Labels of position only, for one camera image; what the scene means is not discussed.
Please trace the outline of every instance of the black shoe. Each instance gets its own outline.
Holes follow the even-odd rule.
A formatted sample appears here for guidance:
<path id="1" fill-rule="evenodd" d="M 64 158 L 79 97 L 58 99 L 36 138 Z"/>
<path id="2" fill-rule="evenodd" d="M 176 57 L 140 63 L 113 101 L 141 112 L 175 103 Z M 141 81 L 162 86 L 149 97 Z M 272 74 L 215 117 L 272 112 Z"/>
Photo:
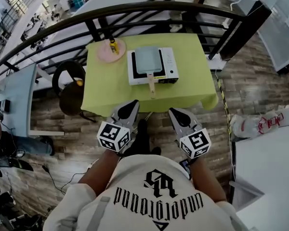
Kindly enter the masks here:
<path id="1" fill-rule="evenodd" d="M 161 153 L 162 153 L 162 149 L 160 148 L 160 147 L 155 147 L 155 148 L 153 148 L 153 150 L 151 151 L 151 154 L 152 155 L 161 155 Z"/>
<path id="2" fill-rule="evenodd" d="M 137 127 L 138 133 L 147 134 L 147 129 L 148 129 L 148 126 L 146 124 L 146 120 L 145 119 L 141 119 L 138 122 L 138 127 Z"/>
<path id="3" fill-rule="evenodd" d="M 42 139 L 40 140 L 42 143 L 49 144 L 52 148 L 52 152 L 49 154 L 50 156 L 54 155 L 54 146 L 53 146 L 53 140 L 49 138 L 48 136 L 42 136 Z"/>

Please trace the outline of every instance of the yellow black caution tape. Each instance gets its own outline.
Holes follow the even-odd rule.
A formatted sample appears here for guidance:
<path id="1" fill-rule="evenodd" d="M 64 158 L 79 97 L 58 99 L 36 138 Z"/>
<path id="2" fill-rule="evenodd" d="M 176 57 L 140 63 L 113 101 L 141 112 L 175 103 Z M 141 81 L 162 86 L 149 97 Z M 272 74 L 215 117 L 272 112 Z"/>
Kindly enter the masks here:
<path id="1" fill-rule="evenodd" d="M 229 136 L 231 137 L 230 114 L 229 114 L 229 110 L 228 110 L 228 105 L 227 105 L 227 102 L 226 102 L 225 94 L 224 94 L 224 92 L 223 92 L 220 79 L 218 79 L 218 77 L 217 77 L 216 74 L 215 74 L 215 76 L 216 76 L 216 79 L 217 79 L 218 87 L 219 87 L 219 89 L 220 89 L 220 91 L 221 91 L 221 94 L 222 94 L 223 109 L 225 110 L 225 114 L 226 114 L 226 120 L 227 120 L 227 126 L 228 126 L 228 133 L 229 133 Z"/>

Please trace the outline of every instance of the green tablecloth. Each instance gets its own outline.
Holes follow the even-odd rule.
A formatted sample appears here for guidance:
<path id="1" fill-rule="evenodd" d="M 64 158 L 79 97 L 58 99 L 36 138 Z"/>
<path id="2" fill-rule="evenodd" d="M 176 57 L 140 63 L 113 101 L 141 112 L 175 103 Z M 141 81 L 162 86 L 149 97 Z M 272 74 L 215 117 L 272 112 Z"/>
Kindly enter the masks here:
<path id="1" fill-rule="evenodd" d="M 179 80 L 175 84 L 156 83 L 156 98 L 151 99 L 148 84 L 129 85 L 126 53 L 115 63 L 102 63 L 96 56 L 101 42 L 94 42 L 87 46 L 82 110 L 109 116 L 116 105 L 134 99 L 140 101 L 140 112 L 187 108 L 199 101 L 209 110 L 217 104 L 213 79 L 196 34 L 149 34 L 120 39 L 126 43 L 127 51 L 142 46 L 172 47 Z"/>

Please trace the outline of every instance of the pink plate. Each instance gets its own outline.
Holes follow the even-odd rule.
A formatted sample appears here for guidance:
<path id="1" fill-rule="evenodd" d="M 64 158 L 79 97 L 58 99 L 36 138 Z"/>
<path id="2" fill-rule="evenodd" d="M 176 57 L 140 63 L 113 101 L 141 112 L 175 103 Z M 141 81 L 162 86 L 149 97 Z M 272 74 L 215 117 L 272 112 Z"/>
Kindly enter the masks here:
<path id="1" fill-rule="evenodd" d="M 126 51 L 126 44 L 118 38 L 116 38 L 115 40 L 119 47 L 119 54 L 117 55 L 111 51 L 111 48 L 109 46 L 109 40 L 105 39 L 102 42 L 101 47 L 98 48 L 96 52 L 96 55 L 100 61 L 104 63 L 113 63 L 124 55 Z"/>

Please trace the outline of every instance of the white table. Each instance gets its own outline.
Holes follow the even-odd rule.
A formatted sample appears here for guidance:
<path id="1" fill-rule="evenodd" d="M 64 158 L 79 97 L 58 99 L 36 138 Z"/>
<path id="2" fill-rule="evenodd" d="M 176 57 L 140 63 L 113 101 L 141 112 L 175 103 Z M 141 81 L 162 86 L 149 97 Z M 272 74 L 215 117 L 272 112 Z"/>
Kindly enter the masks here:
<path id="1" fill-rule="evenodd" d="M 28 137 L 30 135 L 62 136 L 64 132 L 30 130 L 31 104 L 34 83 L 37 73 L 50 82 L 52 77 L 41 70 L 36 64 L 21 69 L 0 81 L 0 101 L 5 99 L 11 102 L 10 112 L 4 113 L 2 123 L 12 129 L 13 135 Z M 5 126 L 3 131 L 10 132 Z"/>
<path id="2" fill-rule="evenodd" d="M 236 175 L 264 193 L 237 212 L 246 226 L 289 231 L 289 126 L 237 142 Z"/>

